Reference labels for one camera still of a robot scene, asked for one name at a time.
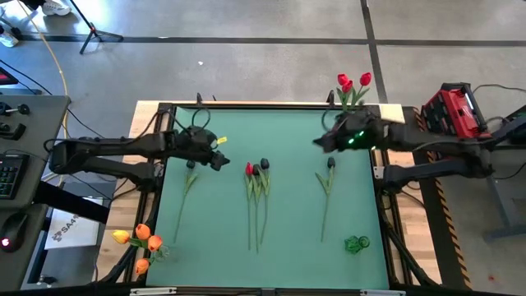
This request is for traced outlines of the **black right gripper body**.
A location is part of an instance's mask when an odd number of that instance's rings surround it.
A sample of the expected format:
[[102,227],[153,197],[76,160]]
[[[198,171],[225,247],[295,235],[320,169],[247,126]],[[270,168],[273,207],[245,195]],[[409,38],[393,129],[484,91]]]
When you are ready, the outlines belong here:
[[369,109],[355,109],[335,116],[331,128],[335,149],[370,150],[378,148],[384,138],[385,121]]

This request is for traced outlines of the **green glass vase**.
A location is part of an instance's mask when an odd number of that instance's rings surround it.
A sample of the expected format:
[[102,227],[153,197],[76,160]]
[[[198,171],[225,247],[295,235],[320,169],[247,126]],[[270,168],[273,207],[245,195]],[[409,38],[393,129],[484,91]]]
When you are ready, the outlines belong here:
[[344,248],[346,252],[351,254],[358,254],[361,250],[368,248],[371,244],[367,236],[351,236],[344,240]]

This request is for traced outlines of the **red power tool case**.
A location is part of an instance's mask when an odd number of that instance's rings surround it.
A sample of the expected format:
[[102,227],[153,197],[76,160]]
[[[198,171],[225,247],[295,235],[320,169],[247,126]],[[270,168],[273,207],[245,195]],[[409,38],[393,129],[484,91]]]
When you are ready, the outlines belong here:
[[469,83],[443,83],[421,107],[420,116],[429,132],[465,139],[490,137]]

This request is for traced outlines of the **orange tulips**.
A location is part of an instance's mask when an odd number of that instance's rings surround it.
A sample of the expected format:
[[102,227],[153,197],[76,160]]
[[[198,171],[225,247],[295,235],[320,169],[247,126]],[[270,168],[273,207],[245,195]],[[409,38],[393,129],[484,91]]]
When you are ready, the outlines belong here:
[[98,279],[98,282],[118,284],[143,280],[145,276],[136,273],[136,262],[139,259],[146,259],[150,264],[155,260],[148,247],[129,246],[109,273]]

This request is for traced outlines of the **black desk support beam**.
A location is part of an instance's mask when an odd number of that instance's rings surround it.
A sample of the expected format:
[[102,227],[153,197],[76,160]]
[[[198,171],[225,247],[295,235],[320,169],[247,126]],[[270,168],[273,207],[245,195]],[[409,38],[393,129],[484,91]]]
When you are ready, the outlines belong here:
[[101,206],[83,197],[62,190],[44,181],[40,181],[33,199],[35,204],[45,204],[54,209],[63,210],[88,220],[106,224],[109,208]]

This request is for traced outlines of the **white printed paper sheet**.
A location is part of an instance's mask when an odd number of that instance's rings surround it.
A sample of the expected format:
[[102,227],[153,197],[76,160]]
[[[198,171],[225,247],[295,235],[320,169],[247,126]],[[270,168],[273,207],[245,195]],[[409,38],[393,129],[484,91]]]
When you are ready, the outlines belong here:
[[98,232],[98,222],[53,209],[44,249],[95,246]]

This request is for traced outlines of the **black tripod stand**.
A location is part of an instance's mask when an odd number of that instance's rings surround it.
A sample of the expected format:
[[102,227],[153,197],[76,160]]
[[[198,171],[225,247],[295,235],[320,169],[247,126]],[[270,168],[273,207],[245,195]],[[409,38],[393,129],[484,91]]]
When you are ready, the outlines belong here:
[[124,37],[122,35],[117,35],[114,33],[110,33],[107,31],[97,29],[95,25],[85,17],[84,13],[76,5],[75,0],[68,0],[68,1],[73,6],[73,8],[76,10],[76,12],[81,17],[81,19],[85,22],[86,26],[89,29],[89,34],[87,35],[85,42],[81,46],[79,54],[83,54],[88,44],[95,39],[97,39],[99,42],[104,42],[105,37],[114,39],[116,42],[122,42],[124,40]]

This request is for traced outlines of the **grey metal stand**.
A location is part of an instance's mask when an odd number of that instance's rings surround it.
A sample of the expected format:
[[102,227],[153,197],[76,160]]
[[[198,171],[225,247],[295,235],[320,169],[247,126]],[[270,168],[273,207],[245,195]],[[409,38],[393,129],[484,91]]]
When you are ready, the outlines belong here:
[[517,119],[524,125],[513,130],[510,140],[496,147],[492,156],[495,174],[487,179],[490,197],[501,219],[501,227],[487,231],[487,241],[526,235],[526,105],[506,119],[513,127]]

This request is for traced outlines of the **grey side desk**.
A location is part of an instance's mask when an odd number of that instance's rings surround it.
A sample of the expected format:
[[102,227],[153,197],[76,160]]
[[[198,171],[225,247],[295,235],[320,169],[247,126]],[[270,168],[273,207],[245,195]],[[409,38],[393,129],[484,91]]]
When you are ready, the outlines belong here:
[[21,123],[26,126],[19,140],[0,139],[0,155],[18,153],[29,156],[15,197],[11,200],[0,199],[0,227],[9,216],[17,212],[27,214],[27,226],[21,247],[15,252],[4,252],[0,249],[0,293],[3,293],[21,288],[39,240],[48,210],[47,205],[33,202],[48,158],[43,143],[57,136],[70,99],[66,96],[0,95],[0,101],[12,107],[26,104],[30,108],[28,115],[13,114],[10,117],[0,117],[4,123]]

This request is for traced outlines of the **black knob screw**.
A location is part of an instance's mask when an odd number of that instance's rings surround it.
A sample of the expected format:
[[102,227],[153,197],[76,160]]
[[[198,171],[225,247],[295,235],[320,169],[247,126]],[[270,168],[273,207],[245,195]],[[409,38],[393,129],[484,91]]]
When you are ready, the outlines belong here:
[[0,116],[11,116],[13,113],[29,115],[30,108],[27,104],[19,104],[16,108],[12,108],[7,103],[0,102]]

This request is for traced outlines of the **person's white shoe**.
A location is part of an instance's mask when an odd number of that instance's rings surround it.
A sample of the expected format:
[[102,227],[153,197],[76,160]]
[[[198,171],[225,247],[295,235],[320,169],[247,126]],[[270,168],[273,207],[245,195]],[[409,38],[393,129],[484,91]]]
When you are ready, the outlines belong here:
[[41,4],[42,13],[46,16],[66,16],[72,12],[69,6],[54,0],[44,0]]
[[8,47],[13,48],[19,43],[19,39],[15,36],[11,35],[10,33],[6,32],[5,30],[2,30],[0,32],[0,44]]

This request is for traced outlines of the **black device red display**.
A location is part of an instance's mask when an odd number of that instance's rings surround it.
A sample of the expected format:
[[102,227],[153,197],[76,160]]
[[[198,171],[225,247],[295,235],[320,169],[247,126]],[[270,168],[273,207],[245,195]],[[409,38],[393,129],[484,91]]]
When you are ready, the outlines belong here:
[[0,86],[16,85],[19,81],[7,70],[0,67]]

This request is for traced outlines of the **black computer mouse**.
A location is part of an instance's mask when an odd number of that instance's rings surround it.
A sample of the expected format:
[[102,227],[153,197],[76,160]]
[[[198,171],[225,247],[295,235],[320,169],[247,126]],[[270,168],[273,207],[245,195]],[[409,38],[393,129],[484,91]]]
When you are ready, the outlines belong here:
[[4,252],[17,251],[24,242],[28,215],[16,212],[10,215],[0,227],[0,249]]

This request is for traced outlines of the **black diagonal frame brace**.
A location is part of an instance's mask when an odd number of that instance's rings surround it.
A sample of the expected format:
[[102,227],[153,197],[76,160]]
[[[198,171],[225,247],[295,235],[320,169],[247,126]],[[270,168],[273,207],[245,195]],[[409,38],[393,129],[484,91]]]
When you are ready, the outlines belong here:
[[386,233],[396,249],[399,251],[399,255],[404,259],[408,265],[408,268],[414,273],[418,282],[423,286],[438,286],[438,284],[432,280],[427,273],[418,265],[409,250],[405,247],[401,238],[395,232],[393,226],[389,221],[384,221],[383,225],[386,228]]

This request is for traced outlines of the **silver frame bracket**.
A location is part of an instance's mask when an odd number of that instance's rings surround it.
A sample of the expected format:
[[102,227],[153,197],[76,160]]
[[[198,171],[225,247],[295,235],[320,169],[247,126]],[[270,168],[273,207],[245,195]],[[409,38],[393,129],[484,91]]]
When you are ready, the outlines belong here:
[[389,289],[361,289],[360,296],[406,296],[406,292]]
[[167,296],[175,295],[177,287],[145,287],[130,290],[129,296]]

